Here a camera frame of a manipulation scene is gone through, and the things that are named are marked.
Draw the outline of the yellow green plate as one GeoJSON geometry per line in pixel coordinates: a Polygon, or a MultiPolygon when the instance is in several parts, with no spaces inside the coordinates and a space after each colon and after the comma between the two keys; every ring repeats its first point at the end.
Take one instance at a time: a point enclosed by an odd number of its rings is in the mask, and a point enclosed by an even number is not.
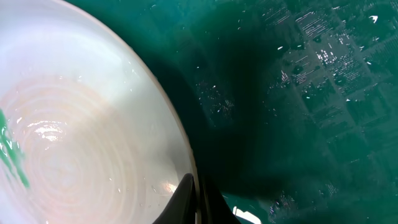
{"type": "Polygon", "coordinates": [[[1,2],[1,222],[153,223],[196,172],[140,57],[65,1],[1,2]]]}

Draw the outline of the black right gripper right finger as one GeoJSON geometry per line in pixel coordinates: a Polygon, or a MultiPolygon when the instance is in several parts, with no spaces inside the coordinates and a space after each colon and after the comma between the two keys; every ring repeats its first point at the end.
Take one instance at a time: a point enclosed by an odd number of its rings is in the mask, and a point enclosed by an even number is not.
{"type": "Polygon", "coordinates": [[[200,177],[199,183],[202,224],[240,224],[215,183],[208,177],[200,177]]]}

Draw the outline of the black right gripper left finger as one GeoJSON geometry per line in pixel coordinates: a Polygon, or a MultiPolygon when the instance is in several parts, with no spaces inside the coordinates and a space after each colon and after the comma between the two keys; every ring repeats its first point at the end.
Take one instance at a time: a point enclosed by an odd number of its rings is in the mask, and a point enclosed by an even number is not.
{"type": "Polygon", "coordinates": [[[164,211],[153,224],[195,224],[197,199],[192,174],[185,174],[164,211]]]}

